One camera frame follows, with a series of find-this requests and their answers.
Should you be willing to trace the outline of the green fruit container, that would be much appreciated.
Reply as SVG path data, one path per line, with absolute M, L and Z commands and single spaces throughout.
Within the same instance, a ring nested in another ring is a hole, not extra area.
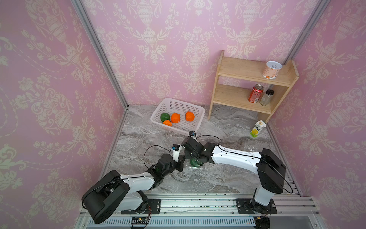
M 202 162 L 200 162 L 200 161 L 197 161 L 197 160 L 196 160 L 196 159 L 194 159 L 194 158 L 191 158 L 191 159 L 190 159 L 190 165 L 191 165 L 192 167 L 199 168 L 199 167 L 201 167 L 201 166 L 203 165 L 203 163 L 202 163 Z
M 164 122 L 164 121 L 166 121 L 166 120 L 169 120 L 169 121 L 170 121 L 170 119 L 171 119 L 171 117 L 170 117 L 170 115 L 169 115 L 168 113 L 162 113 L 162 114 L 160 115 L 160 120 L 161 120 L 161 122 Z

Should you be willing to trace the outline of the orange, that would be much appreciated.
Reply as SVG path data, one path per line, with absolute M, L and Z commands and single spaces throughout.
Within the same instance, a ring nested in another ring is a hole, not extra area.
M 172 123 L 171 123 L 170 120 L 163 121 L 163 124 L 166 125 L 166 126 L 170 126 L 170 127 L 172 126 Z
M 174 113 L 174 114 L 172 114 L 172 115 L 171 115 L 171 119 L 170 119 L 170 121 L 171 121 L 172 123 L 177 124 L 177 123 L 179 123 L 179 122 L 181 121 L 181 117 L 180 117 L 180 115 L 179 115 L 179 114 Z
M 194 120 L 195 120 L 195 115 L 194 115 L 194 113 L 193 113 L 193 112 L 187 112 L 187 113 L 185 114 L 185 119 L 186 119 L 186 121 L 188 121 L 188 122 L 192 122 L 192 121 L 194 121 Z

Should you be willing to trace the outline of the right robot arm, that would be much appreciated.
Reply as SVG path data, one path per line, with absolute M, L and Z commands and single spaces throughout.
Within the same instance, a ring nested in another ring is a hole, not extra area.
M 245 206 L 258 214 L 274 214 L 275 204 L 272 197 L 285 191 L 287 167 L 273 153 L 264 148 L 262 151 L 240 151 L 207 142 L 205 145 L 189 136 L 181 146 L 187 159 L 193 158 L 200 163 L 225 164 L 246 169 L 258 175 L 260 185 L 252 199 L 246 204 L 237 203 L 239 209 Z

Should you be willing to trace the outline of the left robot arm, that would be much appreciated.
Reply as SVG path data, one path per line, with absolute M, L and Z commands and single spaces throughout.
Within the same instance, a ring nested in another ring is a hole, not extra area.
M 157 188 L 173 171 L 182 172 L 184 161 L 184 155 L 164 154 L 142 174 L 128 176 L 112 170 L 86 191 L 82 206 L 96 224 L 106 221 L 116 210 L 144 210 L 148 198 L 143 192 Z

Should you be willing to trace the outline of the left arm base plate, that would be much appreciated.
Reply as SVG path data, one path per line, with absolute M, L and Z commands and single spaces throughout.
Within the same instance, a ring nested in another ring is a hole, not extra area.
M 140 214 L 152 214 L 152 215 L 159 215 L 160 214 L 160 207 L 161 207 L 161 199 L 148 199 L 147 201 L 143 202 L 140 207 L 136 210 L 124 210 L 121 211 L 122 215 L 140 215 Z

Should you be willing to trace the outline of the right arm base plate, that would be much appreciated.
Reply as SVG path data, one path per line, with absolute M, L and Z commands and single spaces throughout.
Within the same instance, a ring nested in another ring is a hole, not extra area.
M 269 215 L 269 214 L 277 214 L 277 209 L 273 199 L 270 199 L 270 202 L 267 206 L 263 206 L 261 204 L 256 203 L 253 199 L 248 198 L 238 198 L 235 200 L 235 204 L 239 214 L 260 214 L 260 215 Z

